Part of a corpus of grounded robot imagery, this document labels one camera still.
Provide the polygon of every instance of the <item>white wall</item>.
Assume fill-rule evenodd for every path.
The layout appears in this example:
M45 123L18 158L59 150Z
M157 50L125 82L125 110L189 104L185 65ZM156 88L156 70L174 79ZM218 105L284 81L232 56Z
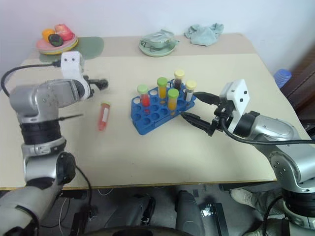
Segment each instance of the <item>white wall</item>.
M291 68L315 42L313 0L0 0L0 74L19 65L41 31L67 24L78 36L176 34L223 23L250 39L271 73Z

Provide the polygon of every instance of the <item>test tube cap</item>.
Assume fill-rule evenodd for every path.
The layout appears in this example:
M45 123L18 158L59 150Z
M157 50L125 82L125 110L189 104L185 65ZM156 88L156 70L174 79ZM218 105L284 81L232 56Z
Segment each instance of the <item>test tube cap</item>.
M165 77L159 77L157 79L157 85L158 86L166 86L167 85L167 78Z
M148 86L146 86L146 85L139 85L137 87L137 91L140 94L146 94L148 92Z
M108 106L110 106L110 102L102 102L100 105L102 106L103 104L107 104Z
M175 70L175 78L182 79L185 76L185 72L183 70Z
M169 98L177 98L179 96L179 91L175 88L171 88L168 92L167 95Z
M196 86L197 86L197 83L196 83L195 80L188 80L188 81L186 82L186 88L187 88L188 90L194 90Z

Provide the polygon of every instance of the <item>red liquid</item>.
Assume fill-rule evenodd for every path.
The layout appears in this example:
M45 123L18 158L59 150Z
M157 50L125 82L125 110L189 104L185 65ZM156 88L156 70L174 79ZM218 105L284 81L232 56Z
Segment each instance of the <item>red liquid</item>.
M110 105L103 103L100 108L99 118L98 118L98 130L104 130L107 125L108 115L109 115Z
M150 106L150 99L148 94L142 94L140 96L141 104L144 107L149 107Z

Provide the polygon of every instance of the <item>test tube with red liquid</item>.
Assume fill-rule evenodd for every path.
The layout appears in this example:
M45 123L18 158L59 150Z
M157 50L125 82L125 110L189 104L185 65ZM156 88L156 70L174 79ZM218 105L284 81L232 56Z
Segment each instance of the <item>test tube with red liquid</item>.
M104 102L101 104L99 119L98 119L98 129L100 131L104 130L109 116L110 103Z
M150 97L148 94L148 86L146 85L139 85L137 87L137 91L140 95L140 101L142 106L144 107L144 113L145 114L149 114L150 110L149 110L149 106L150 106Z

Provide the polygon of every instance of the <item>black cable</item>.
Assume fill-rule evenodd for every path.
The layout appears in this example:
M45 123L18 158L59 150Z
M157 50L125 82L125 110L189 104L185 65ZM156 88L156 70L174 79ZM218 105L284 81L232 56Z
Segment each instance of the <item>black cable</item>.
M5 79L6 77L11 74L12 72L16 71L16 70L20 70L20 69L25 69L25 68L31 68L31 67L46 67L46 66L56 66L56 67L60 67L60 64L61 64L61 60L58 60L58 61L54 61L53 63L50 63L50 64L35 64L35 65L22 65L22 66L18 66L18 67L15 67L9 71L7 71L1 78L1 88L3 90L3 92L5 93L5 95L7 95L8 97L10 97L10 94L8 92L8 90L6 89L5 87Z
M92 201L92 187L91 187L91 183L89 181L89 179L86 177L86 175L83 173L83 171L78 167L78 166L75 166L78 171L81 173L81 175L83 176L83 178L85 179L85 181L87 182L88 186L89 186L89 206L91 206L91 201Z
M62 222L66 219L66 217L67 217L67 214L68 214L69 209L70 209L70 201L71 201L71 198L69 199L69 203L68 203L67 211L65 212L65 215L63 216L62 220L60 221L60 224L61 224L61 223L62 223ZM51 229L51 228L57 227L58 225L59 225L59 223L58 223L58 224L56 224L56 225L52 225L52 226L48 226L48 225L41 225L41 227Z
M222 130L227 134L227 136L244 144L252 144L252 145L315 144L315 140L303 140L303 139L286 140L286 141L266 141L266 142L246 140L246 139L239 138L236 135L232 134L230 131L228 131L225 124L226 124L226 118L221 117L220 125L221 125Z
M281 198L283 198L282 196L278 196L277 198L275 198L268 206L266 213L264 214L264 221L262 222L262 236L266 236L266 232L267 232L267 220L268 220L268 216L270 213L271 208L274 206L274 204L280 200Z

